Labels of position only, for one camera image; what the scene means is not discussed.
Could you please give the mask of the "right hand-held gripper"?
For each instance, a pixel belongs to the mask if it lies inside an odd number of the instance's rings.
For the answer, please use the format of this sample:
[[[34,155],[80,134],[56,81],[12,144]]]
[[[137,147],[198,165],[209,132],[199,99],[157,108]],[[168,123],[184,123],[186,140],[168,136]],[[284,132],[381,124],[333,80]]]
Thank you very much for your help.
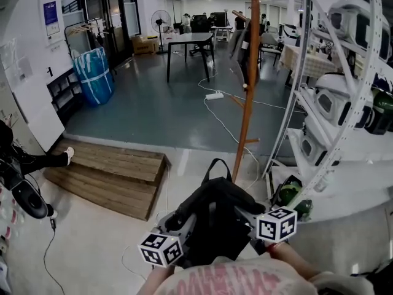
[[[266,252],[265,243],[285,242],[297,232],[298,213],[286,206],[259,215],[236,206],[235,213],[251,229],[250,244],[258,255]]]

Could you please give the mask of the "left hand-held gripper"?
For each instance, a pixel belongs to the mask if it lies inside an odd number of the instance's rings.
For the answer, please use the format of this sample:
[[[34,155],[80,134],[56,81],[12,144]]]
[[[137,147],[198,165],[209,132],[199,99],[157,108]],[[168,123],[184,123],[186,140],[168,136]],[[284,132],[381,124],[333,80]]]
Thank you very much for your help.
[[[154,267],[167,268],[175,265],[187,254],[187,241],[197,223],[197,215],[184,219],[173,211],[163,217],[158,225],[146,232],[138,244],[142,260]]]

